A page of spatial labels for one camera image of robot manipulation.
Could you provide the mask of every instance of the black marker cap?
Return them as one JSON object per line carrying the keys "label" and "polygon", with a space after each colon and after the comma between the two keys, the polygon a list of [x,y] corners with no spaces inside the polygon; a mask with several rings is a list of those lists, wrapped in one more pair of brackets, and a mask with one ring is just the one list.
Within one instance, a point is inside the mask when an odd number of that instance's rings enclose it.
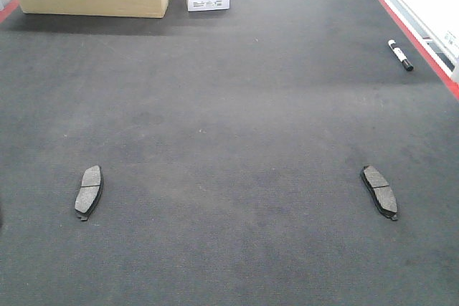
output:
{"label": "black marker cap", "polygon": [[402,61],[402,64],[403,64],[403,67],[407,70],[407,71],[413,71],[414,67],[413,65],[411,64],[410,61],[408,61],[408,59],[405,59]]}

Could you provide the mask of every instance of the marker pen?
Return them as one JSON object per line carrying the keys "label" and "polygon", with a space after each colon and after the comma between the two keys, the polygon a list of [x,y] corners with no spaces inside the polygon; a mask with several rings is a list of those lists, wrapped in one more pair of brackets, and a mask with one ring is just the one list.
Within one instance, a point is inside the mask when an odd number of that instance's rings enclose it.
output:
{"label": "marker pen", "polygon": [[402,50],[399,47],[397,47],[397,43],[395,43],[395,41],[391,39],[387,42],[387,44],[392,49],[394,54],[399,58],[400,62],[403,64],[403,67],[407,71],[413,71],[413,65],[410,61],[408,61],[407,57],[405,56],[405,54],[403,54]]}

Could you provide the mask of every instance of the gray carpet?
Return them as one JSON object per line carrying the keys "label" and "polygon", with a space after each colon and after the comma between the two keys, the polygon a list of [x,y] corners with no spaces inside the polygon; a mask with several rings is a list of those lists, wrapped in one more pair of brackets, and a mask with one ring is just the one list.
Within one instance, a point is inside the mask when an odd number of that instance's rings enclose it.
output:
{"label": "gray carpet", "polygon": [[377,0],[16,10],[0,54],[0,305],[457,306],[458,102]]}

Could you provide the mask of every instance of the brake pad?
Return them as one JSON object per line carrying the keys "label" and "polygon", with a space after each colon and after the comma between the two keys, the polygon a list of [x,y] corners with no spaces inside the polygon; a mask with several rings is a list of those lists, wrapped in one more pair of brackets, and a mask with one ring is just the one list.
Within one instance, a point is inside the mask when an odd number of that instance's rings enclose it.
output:
{"label": "brake pad", "polygon": [[361,171],[361,178],[372,195],[379,213],[392,221],[398,220],[397,200],[383,175],[373,166],[365,166]]}
{"label": "brake pad", "polygon": [[98,204],[102,187],[103,177],[100,166],[96,165],[87,169],[83,174],[80,192],[75,201],[77,217],[81,221],[87,221],[87,218]]}

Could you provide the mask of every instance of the red stripe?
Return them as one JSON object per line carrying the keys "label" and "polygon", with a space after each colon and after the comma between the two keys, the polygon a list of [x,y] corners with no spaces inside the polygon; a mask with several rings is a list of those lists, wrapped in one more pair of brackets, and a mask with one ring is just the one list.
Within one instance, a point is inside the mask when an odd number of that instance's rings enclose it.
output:
{"label": "red stripe", "polygon": [[452,92],[452,94],[459,100],[459,84],[452,81],[451,78],[443,71],[443,69],[438,65],[435,59],[429,54],[429,52],[417,41],[416,37],[413,33],[407,28],[406,25],[402,22],[402,20],[391,10],[390,6],[387,4],[385,0],[379,0],[381,5],[386,9],[387,13],[392,17],[392,19],[397,23],[399,28],[403,31],[403,33],[408,37],[411,43],[414,44],[417,51],[421,54],[421,56],[427,61],[429,66],[434,70],[437,76],[443,81],[446,87]]}
{"label": "red stripe", "polygon": [[19,0],[11,0],[6,7],[0,11],[0,23],[2,23],[19,5]]}

